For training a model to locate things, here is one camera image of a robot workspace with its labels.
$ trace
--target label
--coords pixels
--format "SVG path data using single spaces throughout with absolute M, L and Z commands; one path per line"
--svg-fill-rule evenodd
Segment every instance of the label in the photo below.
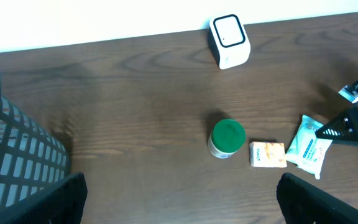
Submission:
M 220 159 L 229 158 L 229 157 L 231 157 L 231 155 L 233 155 L 235 153 L 235 152 L 225 153 L 225 152 L 222 152 L 219 149 L 217 149 L 217 147 L 215 147 L 214 143 L 212 142 L 211 136 L 209 136 L 207 145 L 208 145 L 209 151 L 212 153 L 212 155 L 214 155 Z
M 303 158 L 306 158 L 306 156 L 308 156 L 308 157 L 306 158 L 307 160 L 311 160 L 310 157 L 313 157 L 313 156 L 311 156 L 311 155 L 314 155 L 314 152 L 315 152 L 314 147 L 313 147 L 312 150 L 309 152 L 309 150 L 310 150 L 310 148 L 311 148 L 311 145 L 313 144 L 313 140 L 314 140 L 314 139 L 310 139 L 309 145 L 308 145 L 308 147 L 306 148 L 305 153 L 303 154 Z
M 257 148 L 257 150 L 256 150 L 256 159 L 258 161 L 260 161 L 260 149 L 259 148 Z

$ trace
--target plastic packet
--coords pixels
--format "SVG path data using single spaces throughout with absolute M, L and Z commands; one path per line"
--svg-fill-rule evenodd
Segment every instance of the plastic packet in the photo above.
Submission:
M 285 159 L 320 179 L 324 157 L 332 140 L 318 139 L 315 131 L 323 125 L 309 116 L 302 116 L 302 123 L 285 154 Z

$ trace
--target white jar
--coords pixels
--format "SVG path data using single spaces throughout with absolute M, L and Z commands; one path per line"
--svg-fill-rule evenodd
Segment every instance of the white jar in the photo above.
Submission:
M 226 159 L 236 153 L 246 140 L 246 132 L 240 123 L 233 119 L 218 122 L 208 139 L 208 148 L 212 155 Z

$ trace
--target wood grain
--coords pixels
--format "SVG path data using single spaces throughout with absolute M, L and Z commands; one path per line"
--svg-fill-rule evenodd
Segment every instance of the wood grain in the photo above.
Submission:
M 0 54 L 2 92 L 71 148 L 88 185 L 83 223 L 284 223 L 284 172 L 358 209 L 358 147 L 332 145 L 321 180 L 220 160 L 211 114 L 289 145 L 301 114 L 326 122 L 358 79 L 358 13 L 246 26 L 244 65 L 220 70 L 206 30 Z

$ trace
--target small box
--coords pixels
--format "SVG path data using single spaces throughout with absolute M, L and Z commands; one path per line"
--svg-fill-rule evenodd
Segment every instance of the small box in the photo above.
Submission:
M 252 167 L 287 167 L 284 143 L 252 142 L 249 153 Z
M 208 45 L 220 69 L 243 64 L 251 51 L 246 30 L 234 14 L 210 20 Z

